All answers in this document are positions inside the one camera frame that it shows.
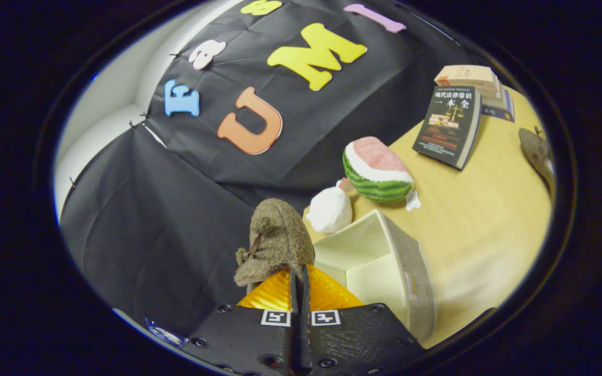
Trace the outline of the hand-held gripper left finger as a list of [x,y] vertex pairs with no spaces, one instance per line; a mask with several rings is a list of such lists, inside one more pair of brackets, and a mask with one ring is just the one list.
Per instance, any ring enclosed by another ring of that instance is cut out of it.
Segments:
[[287,271],[279,280],[287,310],[219,305],[189,336],[186,353],[223,374],[294,374],[297,276]]

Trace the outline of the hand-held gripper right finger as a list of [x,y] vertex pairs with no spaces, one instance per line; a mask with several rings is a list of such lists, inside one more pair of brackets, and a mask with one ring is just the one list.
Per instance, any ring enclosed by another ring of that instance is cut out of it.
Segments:
[[361,302],[310,264],[301,280],[301,366],[308,374],[395,374],[425,355],[386,304]]

